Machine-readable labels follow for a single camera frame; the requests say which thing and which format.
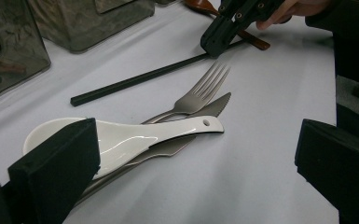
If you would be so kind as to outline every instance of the knife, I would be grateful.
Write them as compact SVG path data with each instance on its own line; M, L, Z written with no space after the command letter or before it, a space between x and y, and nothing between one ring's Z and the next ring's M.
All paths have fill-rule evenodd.
M223 111L223 109L226 107L230 96L231 96L231 92L226 93L224 96L220 97L219 99L209 103L199 112L187 116L187 118L194 118L199 116L219 116L220 113ZM77 201L75 206L84 202L86 199L88 199L91 195L96 193L98 190L102 189L103 187L110 184L115 179L126 174L128 171L135 168L142 162L155 157L171 157L175 155L180 150L185 148L196 137L197 135L188 135L152 146L149 150L135 157L134 159L132 159L122 167L118 168L116 171L110 173L109 175L105 175L99 179L95 179L91 181L91 183L84 190L83 194L81 195L79 201Z

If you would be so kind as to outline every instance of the person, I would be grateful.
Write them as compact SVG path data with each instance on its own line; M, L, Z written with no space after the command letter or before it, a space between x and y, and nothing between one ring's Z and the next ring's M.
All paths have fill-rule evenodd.
M283 23L292 16L305 17L308 26L331 31L334 36L336 75L359 82L359 0L285 0L259 30Z

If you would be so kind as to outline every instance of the human hand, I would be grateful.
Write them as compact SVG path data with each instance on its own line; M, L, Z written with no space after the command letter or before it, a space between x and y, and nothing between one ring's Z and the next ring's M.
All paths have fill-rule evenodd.
M321 13L333 0L285 0L266 21L257 21L257 29L265 30L272 24L290 20L292 16L313 16Z

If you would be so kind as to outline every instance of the white table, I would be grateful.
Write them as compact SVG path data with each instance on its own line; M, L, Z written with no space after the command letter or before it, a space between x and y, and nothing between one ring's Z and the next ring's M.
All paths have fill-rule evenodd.
M204 53L211 19L175 3L83 54L46 41L48 71L0 96L0 183L27 134L64 117L138 124L187 92L214 60L195 63L102 99L71 97ZM267 51L244 44L221 55L231 67L215 98L231 91L226 132L131 170L76 207L65 223L338 223L338 211L297 173L303 119L336 123L331 34L301 18L259 32Z

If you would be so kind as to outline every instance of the black chopstick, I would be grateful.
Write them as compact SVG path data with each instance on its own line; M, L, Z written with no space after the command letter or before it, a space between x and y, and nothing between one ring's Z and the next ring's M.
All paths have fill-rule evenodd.
M230 44L228 46L227 49L233 49L233 48L239 46L240 44L242 44L244 42L246 42L246 40L240 40L240 41L237 41L235 43L232 43L232 44ZM172 71L174 71L176 69L182 68L182 67L184 67L186 65L196 63L198 61L201 61L201 60L204 60L204 59L207 59L207 58L211 58L211 56L208 53L204 53L204 54L201 54L199 56L195 56L193 58L183 60L183 61L181 61L179 63L173 63L173 64L167 65L165 67L161 67L159 69L156 69L156 70L141 74L139 76L131 77L131 78L119 81L119 82L117 82L115 84L102 87L102 88L97 89L95 91L89 91L89 92L80 94L78 96L74 96L74 97L71 98L71 105L73 105L73 106L83 105L83 104L88 103L90 101L93 101L93 100L99 99L101 97L104 97L105 95L108 95L108 94L111 94L111 93L114 93L114 92L117 92L117 91L122 91L124 89L127 89L128 87L138 85L138 84L140 84L142 82L146 82L146 81L148 81L150 79L153 79L155 77L160 77L162 75L166 75L166 74L168 74L168 73L170 73L170 72L172 72Z

